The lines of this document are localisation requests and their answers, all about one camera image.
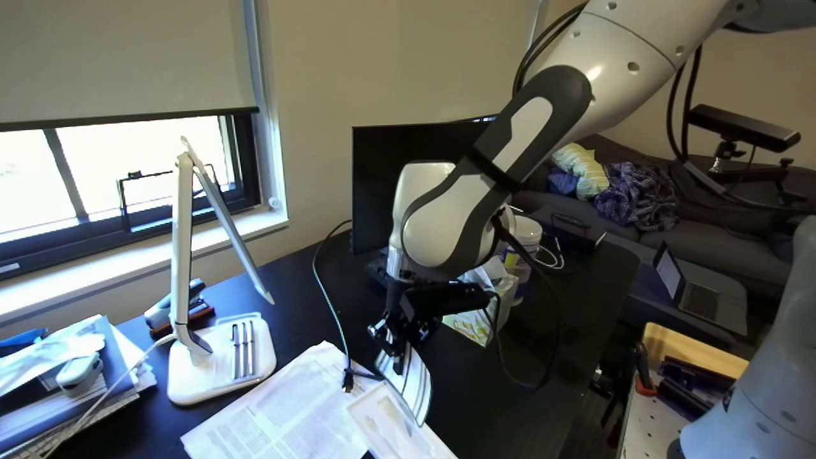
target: document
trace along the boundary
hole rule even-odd
[[[383,394],[376,394],[377,387],[384,391],[384,383],[356,378],[354,391],[347,394],[339,385],[345,362],[347,358],[328,343],[307,350],[270,381],[183,434],[182,445],[187,455],[193,459],[360,459],[373,450],[370,436],[377,436],[377,431],[362,431],[360,423],[373,425],[387,420],[383,429],[414,425],[395,401],[387,405],[383,404]],[[455,456],[428,425],[402,431],[397,438],[401,447],[406,438],[418,441],[410,452]],[[377,438],[377,447],[390,452],[387,438]]]

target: black desk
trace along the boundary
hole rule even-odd
[[[309,271],[312,256],[314,247],[307,247],[260,271],[277,300],[276,309],[254,295],[248,276],[203,290],[220,317],[263,311],[274,331],[277,368],[321,339],[339,344]],[[509,385],[493,348],[483,350],[449,330],[438,330],[423,353],[433,374],[428,423],[455,455],[558,456],[601,348],[625,307],[634,266],[634,256],[601,246],[592,260],[577,260],[573,274],[557,283],[564,307],[564,339],[551,383],[540,391]],[[373,350],[365,327],[383,315],[383,288],[367,279],[365,260],[349,256],[347,235],[323,247],[321,274],[347,327],[353,358],[370,364],[377,350]],[[529,300],[512,311],[503,335],[507,364],[520,374],[539,374],[544,369],[540,358],[554,350],[545,335],[551,330],[554,300],[540,283],[532,283]],[[141,348],[154,344],[141,317],[126,321],[122,331]],[[183,456],[182,434],[240,396],[175,408],[166,397],[168,350],[154,353],[151,364],[159,387],[146,391],[142,401],[63,445],[56,456]]]

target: book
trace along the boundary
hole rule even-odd
[[[126,394],[135,387],[135,378],[129,374],[129,364],[122,358],[118,330],[108,321],[108,317],[90,317],[85,321],[77,321],[67,330],[58,330],[52,335],[58,337],[81,337],[81,335],[101,335],[105,348],[100,350],[101,359],[101,374],[94,381],[90,391],[81,396],[67,396],[61,391],[52,391],[49,396],[30,401],[20,408],[13,408],[11,414],[0,417],[0,455],[13,452],[15,447],[43,436],[58,425],[67,425],[77,418],[81,418],[98,397],[101,397],[108,391],[108,404],[115,404]]]

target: white desk lamp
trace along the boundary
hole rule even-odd
[[[240,317],[215,325],[198,335],[189,331],[189,257],[192,257],[192,192],[198,178],[231,249],[254,290],[276,307],[263,285],[258,267],[228,215],[220,188],[210,181],[203,164],[183,139],[187,150],[175,155],[173,197],[173,264],[170,264],[170,325],[175,343],[168,362],[168,397],[175,405],[193,405],[230,391],[265,381],[276,369],[276,348],[267,325],[260,317]]]

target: black monitor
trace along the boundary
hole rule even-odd
[[[383,249],[390,235],[392,195],[406,164],[457,164],[489,118],[433,126],[354,128],[353,146],[353,252]]]

